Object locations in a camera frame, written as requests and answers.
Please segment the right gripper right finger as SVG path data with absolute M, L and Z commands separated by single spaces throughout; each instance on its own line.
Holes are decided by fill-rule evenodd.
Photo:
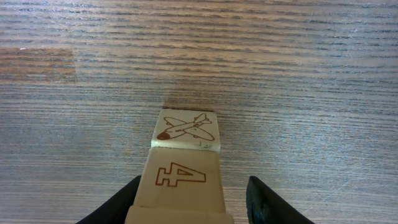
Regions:
M 246 208 L 250 224 L 314 224 L 256 176 L 249 177 Z

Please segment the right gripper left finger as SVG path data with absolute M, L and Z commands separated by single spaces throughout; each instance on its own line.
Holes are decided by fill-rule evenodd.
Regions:
M 124 224 L 129 207 L 134 203 L 140 180 L 141 176 L 138 175 L 76 224 Z

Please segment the blue L block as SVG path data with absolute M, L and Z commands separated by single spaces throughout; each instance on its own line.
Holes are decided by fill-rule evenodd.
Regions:
M 193 149 L 150 149 L 134 205 L 224 213 L 219 154 Z

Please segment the wooden block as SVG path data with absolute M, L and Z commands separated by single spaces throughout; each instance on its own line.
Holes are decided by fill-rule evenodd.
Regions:
M 212 111 L 162 109 L 151 146 L 220 152 L 217 115 Z

